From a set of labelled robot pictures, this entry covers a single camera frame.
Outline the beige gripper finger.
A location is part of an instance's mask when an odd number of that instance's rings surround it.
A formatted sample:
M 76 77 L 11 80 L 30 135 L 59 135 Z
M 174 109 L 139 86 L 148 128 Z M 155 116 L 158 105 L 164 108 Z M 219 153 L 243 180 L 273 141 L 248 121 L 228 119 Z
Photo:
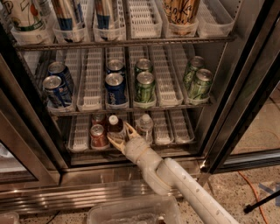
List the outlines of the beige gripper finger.
M 137 131 L 128 122 L 124 122 L 123 124 L 126 128 L 127 136 L 129 138 L 129 140 L 131 140 L 132 138 L 135 138 L 135 137 L 140 137 L 140 135 L 137 133 Z
M 125 154 L 125 141 L 123 139 L 114 138 L 110 135 L 107 135 L 107 138 L 116 149 L 118 149 L 122 154 Z

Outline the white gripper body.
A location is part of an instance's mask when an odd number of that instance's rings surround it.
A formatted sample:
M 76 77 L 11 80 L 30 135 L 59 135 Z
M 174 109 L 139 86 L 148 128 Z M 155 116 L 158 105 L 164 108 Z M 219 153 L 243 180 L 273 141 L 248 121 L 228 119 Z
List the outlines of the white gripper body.
M 142 137 L 130 139 L 124 149 L 125 157 L 138 166 L 151 165 L 153 149 Z

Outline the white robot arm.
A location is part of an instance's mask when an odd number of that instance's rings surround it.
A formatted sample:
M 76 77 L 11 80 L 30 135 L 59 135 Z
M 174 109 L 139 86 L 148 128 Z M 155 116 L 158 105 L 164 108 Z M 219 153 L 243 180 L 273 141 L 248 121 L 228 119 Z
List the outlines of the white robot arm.
M 157 194 L 176 188 L 205 224 L 239 224 L 178 162 L 159 156 L 127 122 L 128 141 L 108 134 L 108 140 L 140 169 L 143 180 Z

